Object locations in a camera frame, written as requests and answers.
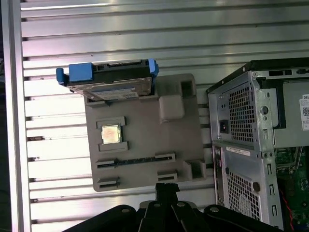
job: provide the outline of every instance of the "screw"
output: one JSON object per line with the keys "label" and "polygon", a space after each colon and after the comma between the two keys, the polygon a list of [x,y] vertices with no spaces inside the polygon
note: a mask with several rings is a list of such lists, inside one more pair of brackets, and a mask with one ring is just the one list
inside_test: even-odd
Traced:
{"label": "screw", "polygon": [[184,207],[184,206],[185,206],[185,203],[183,203],[183,202],[178,202],[178,203],[177,203],[177,206],[178,206],[178,207]]}
{"label": "screw", "polygon": [[212,208],[211,208],[211,211],[212,211],[213,213],[218,213],[218,212],[219,212],[219,209],[218,209],[217,207],[212,207]]}

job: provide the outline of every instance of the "sticker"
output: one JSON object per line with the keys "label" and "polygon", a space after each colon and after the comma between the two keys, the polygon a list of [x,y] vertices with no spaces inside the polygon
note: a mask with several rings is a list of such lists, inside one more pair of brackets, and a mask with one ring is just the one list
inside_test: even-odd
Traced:
{"label": "sticker", "polygon": [[299,99],[299,106],[303,131],[309,131],[309,94],[305,94],[302,99]]}
{"label": "sticker", "polygon": [[241,154],[241,155],[245,155],[245,156],[250,156],[250,151],[245,151],[245,150],[241,150],[241,149],[229,147],[229,146],[226,147],[226,150],[231,151],[231,152],[235,152],[235,153],[238,153],[238,154]]}
{"label": "sticker", "polygon": [[109,89],[103,90],[98,92],[92,92],[97,95],[99,98],[103,100],[123,100],[123,99],[130,99],[130,98],[137,98],[139,95],[137,92],[133,92],[135,88],[122,88],[122,89]]}

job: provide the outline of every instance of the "ventilation grille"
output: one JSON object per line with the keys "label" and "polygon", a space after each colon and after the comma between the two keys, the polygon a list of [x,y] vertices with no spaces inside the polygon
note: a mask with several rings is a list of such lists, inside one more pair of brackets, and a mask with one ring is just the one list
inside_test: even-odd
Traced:
{"label": "ventilation grille", "polygon": [[259,200],[252,193],[251,183],[230,173],[227,187],[230,209],[260,220]]}
{"label": "ventilation grille", "polygon": [[230,124],[233,140],[253,142],[252,123],[254,119],[254,109],[250,105],[249,87],[243,88],[229,95]]}

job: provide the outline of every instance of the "black plastic part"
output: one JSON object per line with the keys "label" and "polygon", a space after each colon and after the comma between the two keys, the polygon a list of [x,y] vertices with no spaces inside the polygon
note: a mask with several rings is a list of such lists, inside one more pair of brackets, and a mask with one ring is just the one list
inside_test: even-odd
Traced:
{"label": "black plastic part", "polygon": [[220,124],[220,133],[229,134],[228,120],[221,120],[219,121],[219,124]]}
{"label": "black plastic part", "polygon": [[156,201],[147,209],[119,205],[65,232],[281,232],[253,218],[219,205],[200,212],[187,202],[179,202],[177,184],[156,184]]}
{"label": "black plastic part", "polygon": [[136,231],[136,211],[128,205],[119,205],[92,217],[65,232],[129,232]]}
{"label": "black plastic part", "polygon": [[204,209],[204,219],[207,222],[211,222],[209,225],[212,232],[282,232],[282,230],[278,228],[272,227],[220,205],[210,205],[206,207]]}
{"label": "black plastic part", "polygon": [[211,93],[218,87],[232,81],[238,76],[247,71],[267,71],[267,70],[284,70],[294,68],[304,68],[309,66],[309,58],[288,58],[288,59],[265,59],[265,60],[252,60],[240,67],[222,81],[216,83],[212,87],[206,90],[207,93]]}

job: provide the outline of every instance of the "rectangular cutout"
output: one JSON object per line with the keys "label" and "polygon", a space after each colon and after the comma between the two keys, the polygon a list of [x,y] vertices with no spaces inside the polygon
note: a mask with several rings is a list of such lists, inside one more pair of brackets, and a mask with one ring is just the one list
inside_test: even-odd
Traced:
{"label": "rectangular cutout", "polygon": [[292,75],[292,70],[273,70],[268,71],[269,76],[286,76],[286,75]]}
{"label": "rectangular cutout", "polygon": [[271,169],[271,164],[270,163],[267,165],[267,171],[268,171],[268,175],[272,174],[272,169]]}
{"label": "rectangular cutout", "polygon": [[159,177],[158,181],[167,181],[167,180],[174,180],[175,178],[173,176],[167,176],[167,177]]}
{"label": "rectangular cutout", "polygon": [[190,98],[193,96],[193,86],[192,81],[181,82],[183,98]]}
{"label": "rectangular cutout", "polygon": [[118,177],[110,179],[100,179],[98,181],[98,186],[100,189],[116,189],[119,185]]}
{"label": "rectangular cutout", "polygon": [[158,172],[158,182],[176,182],[177,171]]}
{"label": "rectangular cutout", "polygon": [[267,129],[263,129],[263,138],[264,140],[268,140],[268,130]]}
{"label": "rectangular cutout", "polygon": [[273,205],[272,207],[271,207],[271,209],[272,209],[272,215],[275,217],[275,216],[278,216],[278,212],[277,212],[277,207],[275,206],[275,205]]}
{"label": "rectangular cutout", "polygon": [[206,178],[206,164],[201,160],[185,161],[188,177],[192,180]]}
{"label": "rectangular cutout", "polygon": [[269,192],[271,196],[275,195],[274,185],[269,185]]}
{"label": "rectangular cutout", "polygon": [[105,188],[117,188],[117,183],[116,184],[107,184],[107,185],[99,185],[100,189],[105,189]]}

